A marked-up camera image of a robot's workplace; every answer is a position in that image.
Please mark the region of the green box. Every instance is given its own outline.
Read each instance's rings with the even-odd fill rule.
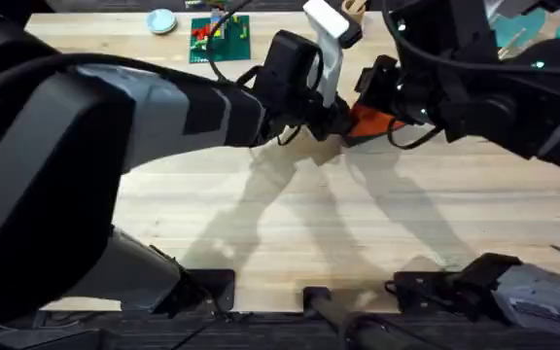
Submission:
[[[203,28],[210,21],[211,18],[209,17],[193,18],[192,31]],[[215,61],[250,59],[250,17],[237,16],[237,22],[231,18],[225,23],[224,30],[224,39],[213,38],[213,58]],[[244,30],[247,35],[242,39],[241,34]],[[206,51],[191,49],[195,42],[195,36],[190,34],[190,63],[208,62]]]

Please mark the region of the light wood surface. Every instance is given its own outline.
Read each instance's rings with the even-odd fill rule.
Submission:
[[[149,33],[143,14],[37,15],[27,29],[67,53],[115,53],[211,77],[206,64],[188,64],[192,16],[177,15],[178,29],[164,37]],[[221,63],[229,77],[262,62],[278,29],[313,38],[304,14],[251,14],[251,25],[253,60]],[[364,29],[341,73],[350,103],[362,68],[395,54],[380,14],[367,13]],[[302,134],[285,148],[213,149],[141,166],[122,178],[115,223],[187,267],[234,268],[237,310],[300,310],[302,287],[326,285],[349,306],[394,311],[381,285],[399,270],[458,269],[495,252],[560,272],[549,248],[560,245],[560,169],[473,138],[402,153],[384,139],[346,149]]]

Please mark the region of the wooden table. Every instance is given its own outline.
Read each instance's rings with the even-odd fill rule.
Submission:
[[[63,52],[212,77],[206,64],[188,64],[194,16],[179,14],[164,37],[148,32],[143,14],[37,15],[27,29]],[[251,24],[253,60],[221,63],[229,77],[262,62],[278,29],[313,38],[300,13],[251,14]],[[364,30],[341,74],[350,103],[362,68],[395,54],[380,14],[367,14]],[[236,310],[300,310],[302,287],[326,285],[349,306],[395,311],[381,287],[399,270],[458,269],[496,252],[560,272],[549,248],[560,244],[560,169],[474,138],[402,153],[384,139],[346,149],[302,134],[285,148],[213,149],[141,166],[122,179],[115,223],[187,267],[234,268]],[[114,307],[77,298],[51,306]]]

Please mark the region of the black cable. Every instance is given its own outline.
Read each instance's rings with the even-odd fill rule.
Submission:
[[[207,300],[211,301],[211,304],[213,305],[213,308],[214,308],[214,311],[211,312],[211,314],[214,317],[222,318],[226,321],[232,321],[232,318],[231,318],[230,314],[228,312],[226,312],[224,309],[222,309],[222,307],[218,303],[217,299],[213,297],[213,294],[211,294],[211,292],[206,287],[202,286],[200,283],[193,280],[193,278],[191,276],[190,276],[190,278],[192,279],[192,282],[194,283],[194,285],[196,287],[198,287],[198,289],[206,295]]]
[[[395,287],[395,281],[386,281],[384,283],[384,290],[393,296],[397,296],[397,288]]]
[[[218,31],[218,29],[232,17],[232,15],[236,14],[237,11],[240,11],[252,1],[253,0],[243,0],[234,9],[228,11],[222,18],[220,18],[217,24],[215,24],[215,26],[211,28],[211,33],[209,33],[206,42],[206,54],[209,64],[211,65],[211,69],[213,69],[213,73],[215,73],[215,75],[218,77],[219,82],[229,82],[229,79],[224,74],[222,74],[220,68],[218,68],[217,64],[215,63],[215,58],[213,58],[213,36]]]
[[[290,325],[304,325],[304,324],[311,324],[312,320],[304,318],[303,314],[290,314],[284,313],[281,316],[284,317],[291,317],[292,320],[252,320],[254,316],[262,316],[261,314],[257,314],[255,312],[248,312],[243,314],[238,319],[234,319],[234,322],[237,324],[246,324],[248,326],[290,326]]]
[[[282,141],[280,139],[280,135],[276,136],[276,139],[278,140],[278,146],[287,146],[288,144],[290,144],[291,142],[293,142],[293,140],[295,140],[295,138],[299,135],[299,132],[301,131],[301,126],[303,125],[303,123],[299,124],[295,130],[293,130],[293,132],[291,133],[291,136],[289,136],[286,140]]]
[[[58,327],[66,327],[68,325],[72,325],[72,323],[82,323],[82,322],[87,322],[90,321],[94,318],[97,318],[99,316],[103,316],[105,315],[107,312],[106,311],[73,311],[73,312],[69,312],[67,313],[67,315],[65,315],[62,318],[55,318],[53,316],[53,312],[48,312],[48,317],[49,320],[54,321],[54,322],[58,322],[58,325],[53,325],[53,326],[42,326],[39,328],[43,328],[43,327],[48,327],[48,328],[58,328]]]
[[[398,149],[402,149],[402,150],[413,150],[419,146],[422,146],[423,144],[425,144],[426,142],[430,141],[431,139],[433,139],[434,137],[436,137],[441,131],[444,130],[443,127],[441,126],[435,126],[433,129],[431,129],[429,132],[427,132],[425,135],[423,135],[421,138],[419,138],[418,140],[407,144],[407,145],[400,145],[397,143],[397,141],[395,141],[395,137],[394,137],[394,133],[395,133],[395,129],[394,129],[394,125],[397,122],[396,118],[392,118],[390,119],[390,121],[388,122],[388,133],[386,134],[386,136],[388,137],[388,142],[390,142],[391,145],[397,147]]]
[[[261,68],[262,68],[262,66],[255,65],[254,67],[250,68],[247,72],[243,73],[241,75],[241,77],[239,77],[237,79],[236,83],[240,87],[245,86],[249,81],[252,80],[252,78],[256,77],[257,74],[259,74],[259,71],[261,70]]]
[[[59,69],[80,64],[109,64],[160,74],[166,78],[216,85],[216,82],[193,74],[104,53],[63,53],[32,59],[0,73],[0,91],[15,82],[27,79],[46,79]]]
[[[178,343],[174,344],[174,346],[172,346],[170,348],[170,350],[177,350],[180,349],[181,347],[185,346],[185,344],[187,344],[188,342],[190,342],[190,340],[194,339],[198,334],[204,332],[206,329],[208,329],[209,327],[215,325],[218,321],[222,320],[221,318],[214,318],[213,320],[203,323],[197,330],[191,332],[188,336],[184,337],[181,341],[179,341]]]
[[[415,47],[407,41],[397,28],[395,21],[391,15],[392,11],[386,6],[390,0],[382,0],[382,16],[388,31],[393,39],[404,49],[412,54],[422,58],[425,61],[439,64],[455,70],[466,70],[482,73],[509,73],[509,74],[530,74],[530,75],[560,75],[560,68],[532,68],[519,65],[496,65],[496,64],[483,64],[483,63],[467,63],[461,61],[454,61],[448,58],[440,57]]]

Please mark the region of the orange object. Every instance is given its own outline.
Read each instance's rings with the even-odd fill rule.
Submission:
[[[365,137],[377,136],[387,133],[389,130],[388,125],[393,119],[393,116],[381,113],[377,110],[363,106],[356,103],[351,109],[350,115],[358,122],[351,130],[349,136],[351,137]],[[399,129],[405,126],[403,122],[395,122],[393,129]]]
[[[202,28],[192,29],[192,35],[195,35],[196,40],[204,40],[211,34],[211,24],[207,24]]]

